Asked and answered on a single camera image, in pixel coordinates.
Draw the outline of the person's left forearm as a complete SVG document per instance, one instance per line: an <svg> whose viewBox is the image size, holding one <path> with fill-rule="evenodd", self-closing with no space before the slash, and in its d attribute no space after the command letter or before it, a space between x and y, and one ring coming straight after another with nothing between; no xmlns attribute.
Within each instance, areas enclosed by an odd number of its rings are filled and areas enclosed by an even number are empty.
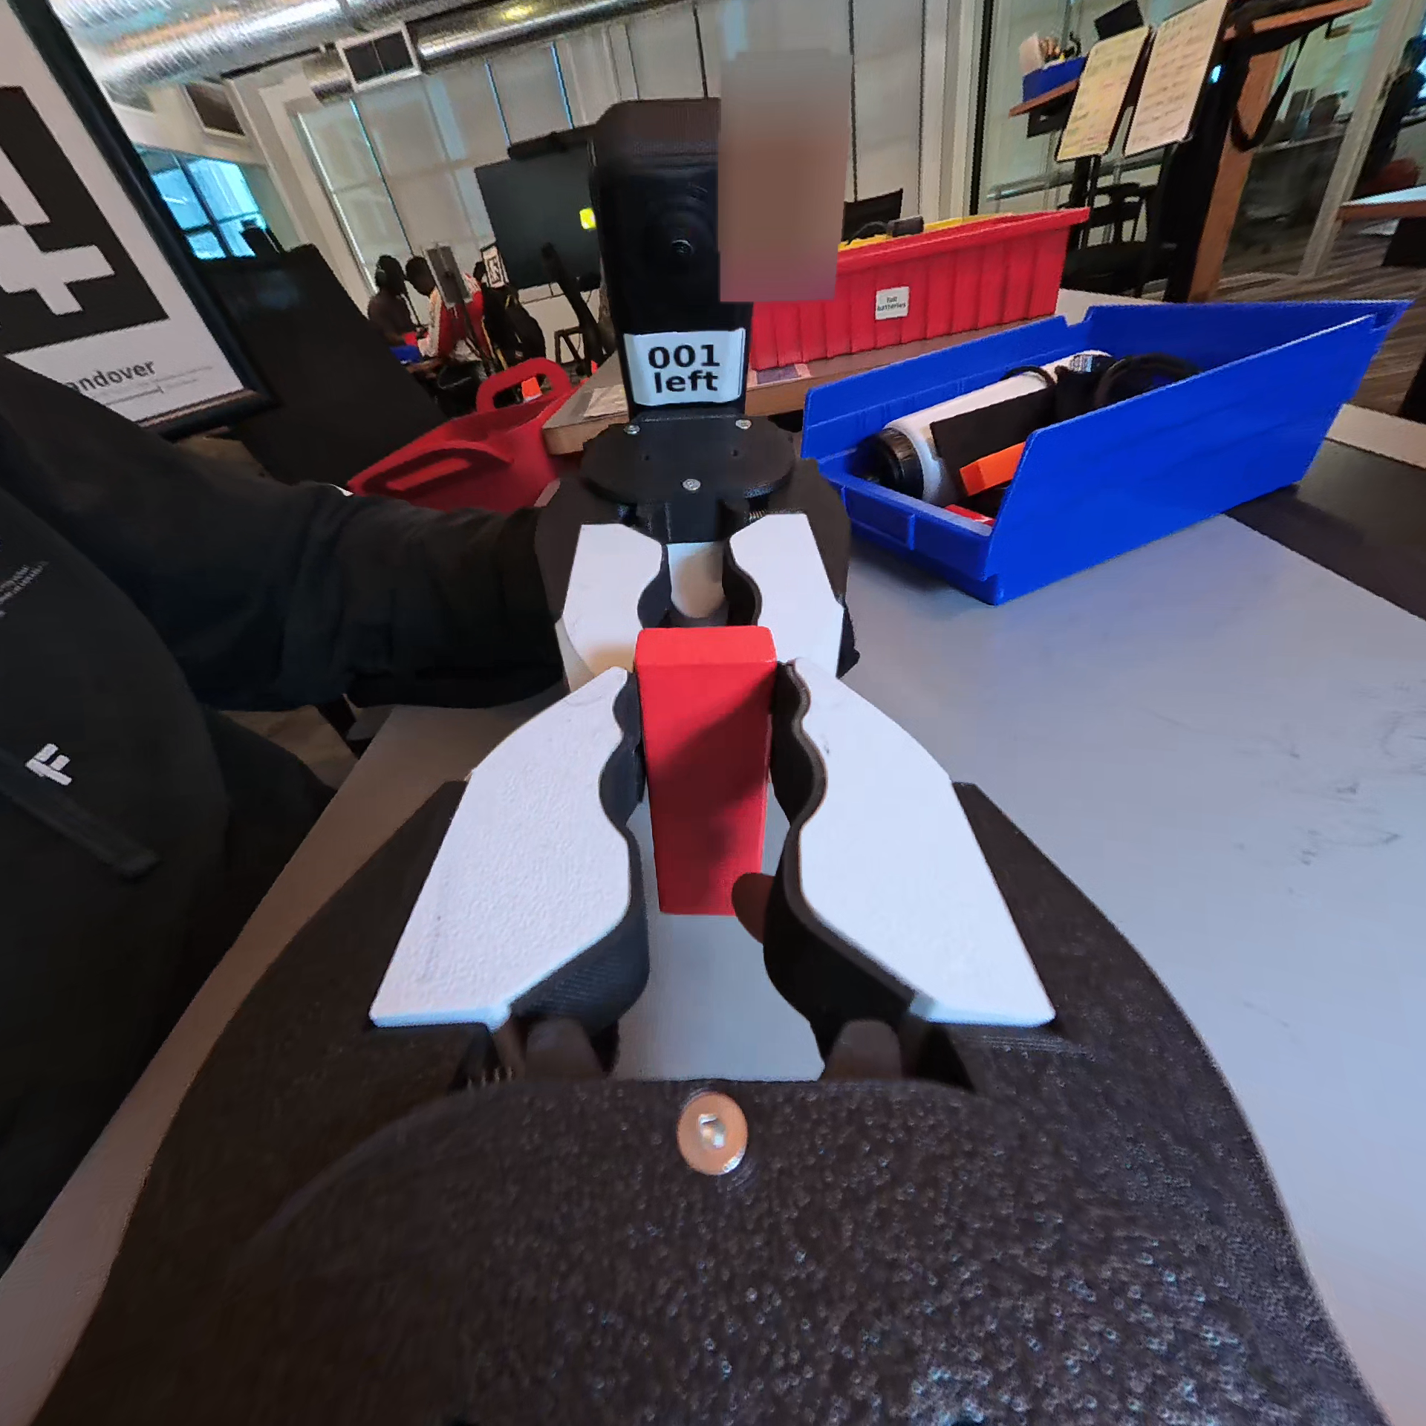
<svg viewBox="0 0 1426 1426"><path fill-rule="evenodd" d="M3 490L130 599L202 701L499 706L562 682L538 509L283 485L10 359L1 398Z"/></svg>

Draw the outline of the red rectangular block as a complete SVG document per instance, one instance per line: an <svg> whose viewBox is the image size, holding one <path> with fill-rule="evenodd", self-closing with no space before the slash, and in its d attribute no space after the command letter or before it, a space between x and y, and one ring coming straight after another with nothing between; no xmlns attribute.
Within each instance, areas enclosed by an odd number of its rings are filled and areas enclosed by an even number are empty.
<svg viewBox="0 0 1426 1426"><path fill-rule="evenodd" d="M731 915L762 867L774 638L764 626L645 629L635 641L658 906Z"/></svg>

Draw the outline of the red plastic crate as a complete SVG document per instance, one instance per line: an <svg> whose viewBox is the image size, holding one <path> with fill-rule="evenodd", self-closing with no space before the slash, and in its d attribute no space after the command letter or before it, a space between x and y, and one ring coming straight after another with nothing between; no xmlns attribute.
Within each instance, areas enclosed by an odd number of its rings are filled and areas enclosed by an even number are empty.
<svg viewBox="0 0 1426 1426"><path fill-rule="evenodd" d="M828 298L753 305L752 370L820 363L1050 315L1086 207L943 220L837 251Z"/></svg>

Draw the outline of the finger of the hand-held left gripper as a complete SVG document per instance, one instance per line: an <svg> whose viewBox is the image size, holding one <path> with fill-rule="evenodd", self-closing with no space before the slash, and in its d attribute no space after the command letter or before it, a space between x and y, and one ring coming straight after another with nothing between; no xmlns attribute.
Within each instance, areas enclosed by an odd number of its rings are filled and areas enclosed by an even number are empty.
<svg viewBox="0 0 1426 1426"><path fill-rule="evenodd" d="M724 600L733 623L770 633L781 663L840 673L843 599L806 514L764 514L726 541Z"/></svg>
<svg viewBox="0 0 1426 1426"><path fill-rule="evenodd" d="M631 672L636 640L667 612L670 580L665 544L636 527L584 524L556 617L567 690L611 668Z"/></svg>

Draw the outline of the whiteboard easel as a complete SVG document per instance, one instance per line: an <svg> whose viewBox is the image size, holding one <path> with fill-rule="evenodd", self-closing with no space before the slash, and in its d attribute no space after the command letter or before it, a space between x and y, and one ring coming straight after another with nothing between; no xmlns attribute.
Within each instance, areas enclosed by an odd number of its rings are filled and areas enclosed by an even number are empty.
<svg viewBox="0 0 1426 1426"><path fill-rule="evenodd" d="M1370 3L1188 3L1159 23L1112 3L1091 40L1020 45L1008 118L1049 140L1044 195L1069 239L1061 283L1095 297L1218 293L1251 168L1271 146L1315 37Z"/></svg>

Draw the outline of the large black screen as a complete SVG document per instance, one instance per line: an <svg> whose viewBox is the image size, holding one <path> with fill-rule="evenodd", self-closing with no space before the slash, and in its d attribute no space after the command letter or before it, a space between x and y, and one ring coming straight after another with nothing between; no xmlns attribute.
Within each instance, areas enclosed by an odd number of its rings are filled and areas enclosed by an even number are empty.
<svg viewBox="0 0 1426 1426"><path fill-rule="evenodd" d="M517 292L551 283L543 247L551 244L580 292L601 283L601 251L590 196L590 127L551 130L507 149L473 178L492 242Z"/></svg>

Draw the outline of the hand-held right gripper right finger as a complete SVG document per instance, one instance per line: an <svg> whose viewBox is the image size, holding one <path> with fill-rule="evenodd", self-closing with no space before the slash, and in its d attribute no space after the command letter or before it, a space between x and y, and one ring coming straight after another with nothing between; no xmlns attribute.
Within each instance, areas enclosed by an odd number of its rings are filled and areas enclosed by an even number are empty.
<svg viewBox="0 0 1426 1426"><path fill-rule="evenodd" d="M764 965L821 1052L850 1021L1056 1018L952 777L804 657L777 668L770 777L789 830Z"/></svg>

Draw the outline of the silver air duct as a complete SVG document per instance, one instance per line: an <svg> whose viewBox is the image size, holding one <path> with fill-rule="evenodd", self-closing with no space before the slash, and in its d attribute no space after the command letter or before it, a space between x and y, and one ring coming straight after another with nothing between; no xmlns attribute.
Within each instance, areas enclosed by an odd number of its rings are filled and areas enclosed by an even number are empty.
<svg viewBox="0 0 1426 1426"><path fill-rule="evenodd" d="M419 69L555 40L670 1L57 1L47 5L112 98L219 79L402 30Z"/></svg>

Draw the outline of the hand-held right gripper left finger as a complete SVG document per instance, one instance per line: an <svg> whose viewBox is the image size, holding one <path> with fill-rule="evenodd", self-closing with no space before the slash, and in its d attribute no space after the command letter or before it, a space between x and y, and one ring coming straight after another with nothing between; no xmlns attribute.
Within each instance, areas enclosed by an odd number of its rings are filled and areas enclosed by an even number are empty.
<svg viewBox="0 0 1426 1426"><path fill-rule="evenodd" d="M636 679L609 668L500 740L466 779L370 1003L378 1028L567 1018L599 1035L648 981L629 818Z"/></svg>

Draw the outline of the red fabric tote bag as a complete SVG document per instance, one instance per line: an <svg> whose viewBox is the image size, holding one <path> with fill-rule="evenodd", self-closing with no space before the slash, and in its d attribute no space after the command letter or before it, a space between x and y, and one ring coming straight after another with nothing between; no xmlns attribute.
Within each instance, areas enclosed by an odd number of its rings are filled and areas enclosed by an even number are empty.
<svg viewBox="0 0 1426 1426"><path fill-rule="evenodd" d="M534 505L573 468L545 444L545 426L575 392L565 370L546 358L505 368L480 383L475 409L405 443L361 473L346 490L434 511L509 512Z"/></svg>

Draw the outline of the wooden office desk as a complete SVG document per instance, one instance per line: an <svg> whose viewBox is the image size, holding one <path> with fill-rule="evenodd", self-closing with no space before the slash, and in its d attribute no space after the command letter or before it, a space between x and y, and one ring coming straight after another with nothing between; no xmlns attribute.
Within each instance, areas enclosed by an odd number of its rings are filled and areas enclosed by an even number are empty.
<svg viewBox="0 0 1426 1426"><path fill-rule="evenodd" d="M1424 268L1424 185L1373 193L1337 208L1342 224L1395 222L1383 251L1383 268Z"/></svg>

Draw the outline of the blue plastic bin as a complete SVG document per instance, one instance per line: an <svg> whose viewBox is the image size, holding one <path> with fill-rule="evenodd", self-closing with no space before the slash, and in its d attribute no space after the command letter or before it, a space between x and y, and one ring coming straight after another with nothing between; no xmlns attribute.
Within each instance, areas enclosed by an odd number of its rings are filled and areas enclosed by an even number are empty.
<svg viewBox="0 0 1426 1426"><path fill-rule="evenodd" d="M865 543L988 604L1035 592L1300 482L1405 300L1088 307L813 387L801 451ZM1027 438L991 526L860 477L893 419L1076 351L1162 353L1198 373Z"/></svg>

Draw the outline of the white tube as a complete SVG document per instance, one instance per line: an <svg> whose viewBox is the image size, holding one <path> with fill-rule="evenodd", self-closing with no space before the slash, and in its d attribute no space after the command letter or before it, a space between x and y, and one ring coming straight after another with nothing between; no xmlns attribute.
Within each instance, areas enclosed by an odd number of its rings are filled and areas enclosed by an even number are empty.
<svg viewBox="0 0 1426 1426"><path fill-rule="evenodd" d="M852 473L927 505L993 512L1005 487L969 500L960 466L1052 424L1086 414L1113 365L1105 349L1081 349L1042 366L1016 366L1000 380L889 421L852 456Z"/></svg>

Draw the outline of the fiducial marker sign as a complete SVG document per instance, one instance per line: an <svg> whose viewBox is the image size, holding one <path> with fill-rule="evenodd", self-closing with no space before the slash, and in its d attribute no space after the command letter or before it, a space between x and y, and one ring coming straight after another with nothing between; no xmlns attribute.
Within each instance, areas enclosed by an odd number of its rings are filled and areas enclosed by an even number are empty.
<svg viewBox="0 0 1426 1426"><path fill-rule="evenodd" d="M49 3L1 3L1 353L159 434L273 405Z"/></svg>

